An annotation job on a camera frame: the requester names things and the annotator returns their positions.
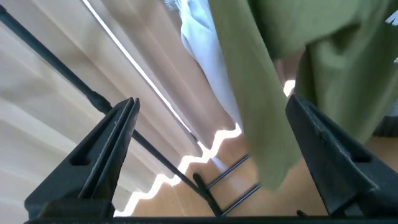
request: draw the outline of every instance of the green cloth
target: green cloth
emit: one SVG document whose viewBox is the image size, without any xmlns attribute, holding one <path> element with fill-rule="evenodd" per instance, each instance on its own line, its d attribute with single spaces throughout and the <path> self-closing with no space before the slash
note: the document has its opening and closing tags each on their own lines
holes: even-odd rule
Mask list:
<svg viewBox="0 0 398 224">
<path fill-rule="evenodd" d="M 364 143 L 398 99 L 396 0 L 209 0 L 243 130 L 268 189 L 301 153 L 272 61 L 299 49 L 295 92 Z"/>
</svg>

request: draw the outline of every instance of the clothes rack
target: clothes rack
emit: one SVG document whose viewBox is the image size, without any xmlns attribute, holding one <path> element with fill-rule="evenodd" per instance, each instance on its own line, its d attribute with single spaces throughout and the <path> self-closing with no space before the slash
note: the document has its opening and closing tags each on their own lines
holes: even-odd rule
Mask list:
<svg viewBox="0 0 398 224">
<path fill-rule="evenodd" d="M 90 101 L 90 103 L 100 112 L 107 114 L 113 108 L 111 103 L 99 93 L 93 91 L 86 83 L 74 74 L 57 56 L 55 56 L 44 44 L 37 40 L 22 24 L 14 19 L 6 9 L 0 5 L 0 21 L 13 31 L 19 38 L 21 38 L 29 47 L 31 47 L 37 54 L 39 54 L 47 63 L 53 66 L 56 71 L 65 77 L 73 86 L 79 89 Z M 240 158 L 229 169 L 223 172 L 219 177 L 206 186 L 200 174 L 194 173 L 193 183 L 185 174 L 180 172 L 162 153 L 160 153 L 143 135 L 137 130 L 133 131 L 132 138 L 134 138 L 141 146 L 150 152 L 163 165 L 170 169 L 175 175 L 186 183 L 192 190 L 207 201 L 210 208 L 216 217 L 225 217 L 230 211 L 236 208 L 240 203 L 258 190 L 261 185 L 255 184 L 248 191 L 246 191 L 240 198 L 233 202 L 226 210 L 222 211 L 217 201 L 212 196 L 210 189 L 220 180 L 226 177 L 229 173 L 235 170 L 239 165 L 249 158 L 245 155 Z"/>
</svg>

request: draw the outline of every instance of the curtain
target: curtain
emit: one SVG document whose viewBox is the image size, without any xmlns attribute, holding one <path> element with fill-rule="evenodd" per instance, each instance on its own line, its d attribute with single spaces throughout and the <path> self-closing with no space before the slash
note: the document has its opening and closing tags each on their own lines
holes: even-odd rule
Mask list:
<svg viewBox="0 0 398 224">
<path fill-rule="evenodd" d="M 134 66 L 80 0 L 0 0 L 12 16 L 112 105 L 140 98 L 136 129 L 178 166 L 233 129 L 206 78 L 180 40 L 178 15 L 162 1 L 92 1 L 137 62 Z M 168 104 L 141 76 L 144 72 Z M 0 216 L 27 220 L 24 199 L 103 118 L 73 85 L 0 23 Z M 131 141 L 114 204 L 148 192 L 157 174 L 173 174 Z"/>
</svg>

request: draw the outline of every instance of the beige curtain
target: beige curtain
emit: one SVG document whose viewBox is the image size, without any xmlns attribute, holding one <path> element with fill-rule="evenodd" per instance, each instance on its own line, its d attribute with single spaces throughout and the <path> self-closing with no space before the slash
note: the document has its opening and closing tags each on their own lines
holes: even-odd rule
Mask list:
<svg viewBox="0 0 398 224">
<path fill-rule="evenodd" d="M 127 52 L 206 146 L 219 129 L 233 129 L 200 68 L 185 51 L 178 15 L 162 1 L 92 1 Z M 201 156 L 196 139 L 170 112 L 137 68 L 80 0 L 0 0 L 7 11 L 112 105 L 141 99 L 136 129 L 173 164 Z M 0 217 L 27 220 L 24 199 L 103 115 L 0 23 Z M 132 192 L 147 192 L 157 174 L 173 177 L 131 141 L 114 204 L 124 210 Z"/>
</svg>

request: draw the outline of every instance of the floor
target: floor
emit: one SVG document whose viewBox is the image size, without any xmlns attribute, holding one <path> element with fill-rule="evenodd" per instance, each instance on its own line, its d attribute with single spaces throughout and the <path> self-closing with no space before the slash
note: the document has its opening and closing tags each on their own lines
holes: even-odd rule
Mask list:
<svg viewBox="0 0 398 224">
<path fill-rule="evenodd" d="M 384 162 L 398 170 L 398 139 L 372 139 L 371 148 Z M 197 172 L 206 183 L 211 182 L 230 165 L 247 153 L 242 136 L 224 140 L 218 155 L 207 164 L 191 164 L 187 176 Z M 236 170 L 218 182 L 211 192 L 221 208 L 258 181 L 256 165 L 248 159 Z M 228 216 L 296 215 L 301 209 L 309 215 L 326 215 L 326 210 L 317 189 L 302 159 L 288 174 L 277 192 L 259 189 L 236 207 Z M 164 184 L 150 200 L 141 200 L 133 213 L 136 217 L 200 217 L 213 216 L 207 203 L 184 183 L 174 187 Z"/>
</svg>

